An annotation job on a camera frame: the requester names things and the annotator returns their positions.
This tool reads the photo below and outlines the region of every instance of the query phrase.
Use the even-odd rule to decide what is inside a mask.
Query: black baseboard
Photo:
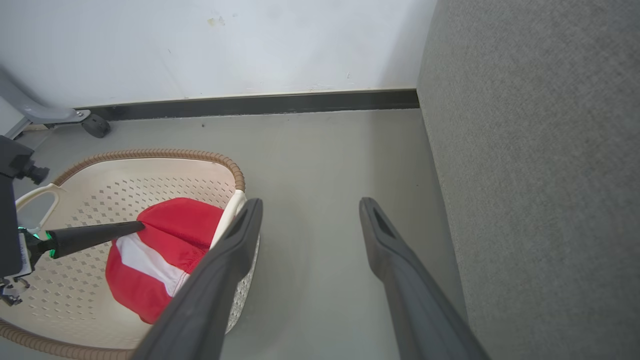
[[[105,120],[133,120],[163,117],[313,113],[342,110],[415,109],[419,107],[415,89],[409,89],[186,99],[96,106],[89,108],[89,110],[94,114],[100,115]]]

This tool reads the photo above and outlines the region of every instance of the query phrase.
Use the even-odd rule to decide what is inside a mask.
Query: red fabric
[[[145,224],[138,236],[167,263],[190,274],[209,250],[222,213],[220,208],[192,199],[164,201],[138,215]],[[161,281],[122,263],[115,241],[105,270],[113,298],[144,322],[154,323],[172,299]]]

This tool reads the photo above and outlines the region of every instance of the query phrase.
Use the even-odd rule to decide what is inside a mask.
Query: basket handle
[[[225,207],[225,210],[222,213],[222,217],[220,217],[220,221],[218,222],[218,227],[216,228],[216,232],[213,233],[213,240],[211,240],[211,246],[209,250],[213,249],[213,247],[218,243],[218,240],[222,237],[222,235],[227,231],[227,228],[234,220],[236,215],[242,210],[246,202],[246,196],[242,190],[236,189],[236,192]]]
[[[20,209],[22,209],[26,204],[29,204],[32,200],[34,200],[35,198],[39,197],[42,194],[52,193],[53,204],[51,204],[51,207],[49,208],[49,210],[47,210],[47,213],[44,215],[44,217],[38,224],[38,231],[39,231],[42,228],[42,225],[47,222],[47,220],[49,219],[49,216],[51,216],[51,213],[53,213],[53,210],[56,208],[56,206],[60,202],[60,196],[62,196],[62,194],[64,194],[65,192],[66,191],[63,188],[60,188],[59,186],[56,186],[54,184],[48,184],[47,186],[43,186],[41,188],[31,190],[30,192],[24,194],[18,200],[15,201],[15,210],[16,212],[20,211]]]

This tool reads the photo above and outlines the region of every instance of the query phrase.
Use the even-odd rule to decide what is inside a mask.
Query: gray floor
[[[247,195],[264,200],[255,277],[222,359],[398,358],[384,289],[365,255],[358,218],[363,196],[381,204],[466,316],[419,110],[137,120],[112,127],[101,140],[79,126],[59,127],[35,159],[53,178],[105,151],[220,152],[241,167]],[[21,181],[15,190],[21,195],[34,187]],[[52,358],[6,340],[0,347],[14,357]]]

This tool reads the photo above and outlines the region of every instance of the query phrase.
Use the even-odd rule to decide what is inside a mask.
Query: gray metal leg
[[[0,97],[34,124],[79,122],[91,114],[89,110],[56,109],[42,106],[15,86],[2,71],[0,71]]]

